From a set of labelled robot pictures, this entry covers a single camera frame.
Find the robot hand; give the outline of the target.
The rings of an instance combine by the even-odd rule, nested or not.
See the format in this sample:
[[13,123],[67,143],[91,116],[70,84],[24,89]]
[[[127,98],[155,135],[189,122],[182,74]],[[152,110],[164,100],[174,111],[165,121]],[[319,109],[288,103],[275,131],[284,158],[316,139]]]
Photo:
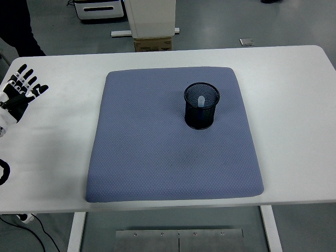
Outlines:
[[34,70],[21,67],[1,86],[1,136],[9,126],[18,123],[30,102],[42,95],[49,87],[36,83]]

